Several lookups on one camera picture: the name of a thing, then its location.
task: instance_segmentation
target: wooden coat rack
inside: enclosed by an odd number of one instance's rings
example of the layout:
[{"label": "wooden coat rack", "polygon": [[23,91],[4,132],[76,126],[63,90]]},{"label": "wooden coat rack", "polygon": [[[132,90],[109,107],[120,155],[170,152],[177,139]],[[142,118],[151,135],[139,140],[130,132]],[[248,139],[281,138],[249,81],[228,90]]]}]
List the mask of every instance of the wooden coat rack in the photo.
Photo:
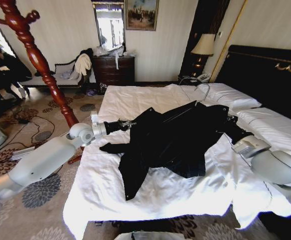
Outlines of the wooden coat rack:
[{"label": "wooden coat rack", "polygon": [[16,0],[0,0],[0,7],[4,13],[4,19],[0,19],[0,24],[8,25],[24,44],[31,63],[41,74],[44,83],[49,87],[53,100],[60,106],[61,113],[69,127],[78,123],[79,121],[73,110],[66,103],[65,95],[58,88],[56,79],[50,74],[46,58],[36,46],[35,38],[30,32],[29,24],[40,18],[39,13],[33,10],[26,17],[23,17],[16,6]]}]

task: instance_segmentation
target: patterned carpet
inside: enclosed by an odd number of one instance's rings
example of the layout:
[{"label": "patterned carpet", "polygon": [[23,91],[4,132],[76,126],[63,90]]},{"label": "patterned carpet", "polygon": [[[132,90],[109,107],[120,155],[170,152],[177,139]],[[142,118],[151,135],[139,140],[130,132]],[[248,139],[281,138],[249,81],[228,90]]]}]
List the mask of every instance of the patterned carpet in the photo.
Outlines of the patterned carpet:
[{"label": "patterned carpet", "polygon": [[[98,111],[103,100],[103,96],[86,96],[75,89],[66,89],[64,93],[67,103],[80,122],[89,122],[90,111]],[[19,123],[21,119],[29,122]],[[35,88],[31,89],[31,99],[0,117],[0,127],[8,135],[8,139],[0,147],[0,175],[9,172],[16,165],[9,161],[15,150],[39,146],[69,129],[50,93]],[[73,239],[62,216],[79,164],[66,163],[51,177],[31,184],[14,198],[2,201],[0,240]],[[113,240],[120,233],[144,230],[182,233],[194,240],[277,240],[259,219],[245,230],[236,230],[238,226],[232,209],[229,208],[222,217],[187,215],[155,221],[90,222],[84,239]]]}]

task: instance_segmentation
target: framed painting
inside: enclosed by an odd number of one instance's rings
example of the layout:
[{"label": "framed painting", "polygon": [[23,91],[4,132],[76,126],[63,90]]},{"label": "framed painting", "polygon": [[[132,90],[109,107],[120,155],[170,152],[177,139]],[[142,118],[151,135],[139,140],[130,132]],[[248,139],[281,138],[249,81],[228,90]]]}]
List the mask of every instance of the framed painting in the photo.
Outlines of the framed painting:
[{"label": "framed painting", "polygon": [[125,29],[155,31],[159,0],[125,0]]}]

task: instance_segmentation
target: dresser drawer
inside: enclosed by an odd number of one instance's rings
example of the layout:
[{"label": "dresser drawer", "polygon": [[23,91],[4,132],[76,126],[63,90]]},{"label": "dresser drawer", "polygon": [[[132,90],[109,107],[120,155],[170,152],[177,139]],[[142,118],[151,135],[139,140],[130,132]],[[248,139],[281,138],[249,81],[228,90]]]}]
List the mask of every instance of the dresser drawer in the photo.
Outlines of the dresser drawer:
[{"label": "dresser drawer", "polygon": [[120,56],[118,68],[114,56],[95,56],[92,59],[92,67],[98,94],[104,94],[107,87],[134,85],[135,82],[135,58],[132,56]]}]

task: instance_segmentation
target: bed headboard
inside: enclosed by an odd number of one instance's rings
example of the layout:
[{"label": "bed headboard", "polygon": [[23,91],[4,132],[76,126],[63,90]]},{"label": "bed headboard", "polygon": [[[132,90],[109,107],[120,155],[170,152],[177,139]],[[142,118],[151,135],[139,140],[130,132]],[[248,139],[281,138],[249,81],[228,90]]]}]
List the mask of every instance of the bed headboard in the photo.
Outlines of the bed headboard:
[{"label": "bed headboard", "polygon": [[291,119],[291,50],[231,45],[215,82]]}]

